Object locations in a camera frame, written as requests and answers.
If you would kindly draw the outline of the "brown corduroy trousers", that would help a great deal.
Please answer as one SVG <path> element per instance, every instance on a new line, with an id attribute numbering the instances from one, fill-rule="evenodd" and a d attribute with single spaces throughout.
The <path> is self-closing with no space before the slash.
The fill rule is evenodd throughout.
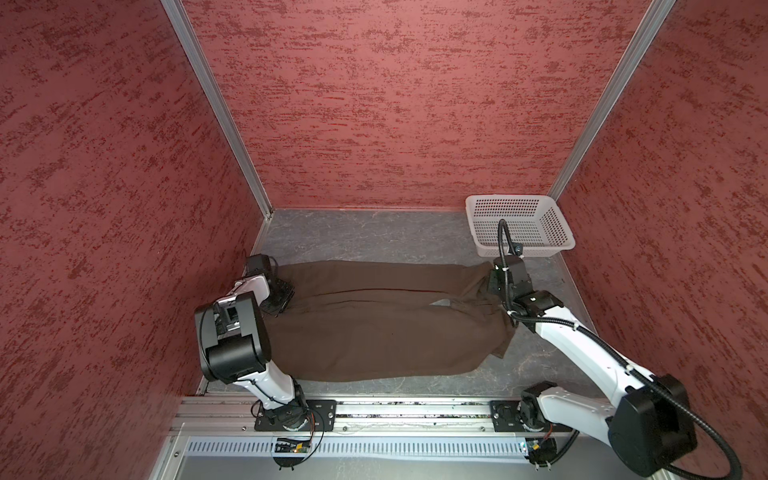
<path id="1" fill-rule="evenodd" d="M 320 261 L 280 268 L 294 288 L 266 315 L 273 359 L 298 380 L 458 375 L 503 357 L 515 329 L 488 293 L 490 263 Z"/>

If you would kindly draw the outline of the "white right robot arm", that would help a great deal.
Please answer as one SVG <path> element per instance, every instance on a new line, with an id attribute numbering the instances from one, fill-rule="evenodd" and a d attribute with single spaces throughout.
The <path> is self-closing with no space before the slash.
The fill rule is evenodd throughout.
<path id="1" fill-rule="evenodd" d="M 590 399 L 554 382 L 525 389 L 514 414 L 498 409 L 495 418 L 529 432 L 559 424 L 610 446 L 635 474 L 648 477 L 693 452 L 694 422 L 685 414 L 688 395 L 670 375 L 654 376 L 585 327 L 563 302 L 536 291 L 524 263 L 516 258 L 493 264 L 488 284 L 510 319 L 554 345 L 599 388 Z"/>

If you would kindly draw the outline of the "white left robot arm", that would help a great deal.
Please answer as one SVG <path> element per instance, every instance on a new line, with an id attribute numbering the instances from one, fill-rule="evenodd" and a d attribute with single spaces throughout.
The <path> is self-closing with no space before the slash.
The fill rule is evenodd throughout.
<path id="1" fill-rule="evenodd" d="M 301 387 L 275 363 L 260 306 L 270 296 L 263 274 L 236 282 L 226 296 L 198 307 L 194 324 L 203 376 L 254 395 L 254 417 L 266 426 L 301 431 L 312 419 Z"/>

